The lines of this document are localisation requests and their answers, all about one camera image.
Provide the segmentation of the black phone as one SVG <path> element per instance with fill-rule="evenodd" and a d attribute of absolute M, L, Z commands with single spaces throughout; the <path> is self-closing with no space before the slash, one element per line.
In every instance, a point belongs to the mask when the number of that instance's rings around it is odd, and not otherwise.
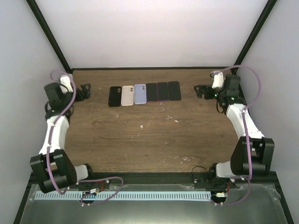
<path fill-rule="evenodd" d="M 171 81 L 168 83 L 170 101 L 180 101 L 181 91 L 178 81 Z"/>
<path fill-rule="evenodd" d="M 147 83 L 146 84 L 146 94 L 147 102 L 157 102 L 157 84 L 156 83 Z"/>

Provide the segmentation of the black phone case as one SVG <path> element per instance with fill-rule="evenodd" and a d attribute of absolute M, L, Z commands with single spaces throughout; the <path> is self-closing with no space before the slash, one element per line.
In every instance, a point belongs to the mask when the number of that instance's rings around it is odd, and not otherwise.
<path fill-rule="evenodd" d="M 109 90 L 108 106 L 119 107 L 121 106 L 121 86 L 111 86 Z"/>

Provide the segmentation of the lilac phone case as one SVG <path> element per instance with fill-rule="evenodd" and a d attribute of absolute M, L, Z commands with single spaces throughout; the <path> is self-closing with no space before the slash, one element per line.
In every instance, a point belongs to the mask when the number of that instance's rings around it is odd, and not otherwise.
<path fill-rule="evenodd" d="M 136 105 L 143 105 L 147 103 L 146 84 L 134 85 L 134 103 Z"/>

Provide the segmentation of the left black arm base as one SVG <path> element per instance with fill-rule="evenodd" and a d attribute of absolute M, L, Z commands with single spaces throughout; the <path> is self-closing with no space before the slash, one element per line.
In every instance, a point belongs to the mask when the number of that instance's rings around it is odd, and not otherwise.
<path fill-rule="evenodd" d="M 107 189 L 110 185 L 109 180 L 104 180 L 108 177 L 112 177 L 112 173 L 107 172 L 95 172 L 91 177 L 84 179 L 85 182 L 80 181 L 78 184 L 70 186 L 70 189 L 79 189 L 79 190 L 91 190 L 91 189 Z"/>

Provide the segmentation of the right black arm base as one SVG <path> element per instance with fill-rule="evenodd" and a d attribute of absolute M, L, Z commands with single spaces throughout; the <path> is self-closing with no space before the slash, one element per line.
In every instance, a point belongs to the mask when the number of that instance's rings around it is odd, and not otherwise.
<path fill-rule="evenodd" d="M 223 189 L 229 191 L 230 188 L 238 188 L 228 178 L 216 176 L 216 165 L 217 163 L 212 164 L 209 169 L 199 165 L 192 168 L 190 175 L 195 189 Z"/>

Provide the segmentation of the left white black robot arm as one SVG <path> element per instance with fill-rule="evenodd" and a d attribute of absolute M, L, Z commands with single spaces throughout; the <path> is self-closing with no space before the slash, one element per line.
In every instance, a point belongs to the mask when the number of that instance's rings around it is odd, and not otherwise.
<path fill-rule="evenodd" d="M 39 154 L 30 159 L 33 174 L 43 193 L 56 190 L 62 194 L 65 188 L 78 182 L 86 189 L 95 184 L 91 166 L 74 166 L 64 150 L 73 104 L 88 99 L 90 87 L 87 84 L 77 89 L 73 80 L 60 80 L 44 87 L 48 98 L 44 106 L 47 132 Z"/>

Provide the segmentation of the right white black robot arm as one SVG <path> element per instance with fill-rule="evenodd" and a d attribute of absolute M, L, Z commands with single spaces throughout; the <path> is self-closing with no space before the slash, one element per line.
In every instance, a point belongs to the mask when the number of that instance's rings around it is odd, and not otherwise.
<path fill-rule="evenodd" d="M 224 178 L 249 178 L 267 176 L 270 172 L 274 141 L 266 138 L 253 122 L 244 98 L 239 95 L 240 77 L 224 75 L 221 71 L 210 74 L 211 85 L 197 85 L 194 90 L 197 97 L 216 100 L 216 110 L 231 121 L 238 142 L 227 162 L 215 163 L 208 175 L 208 184 L 218 188 Z"/>

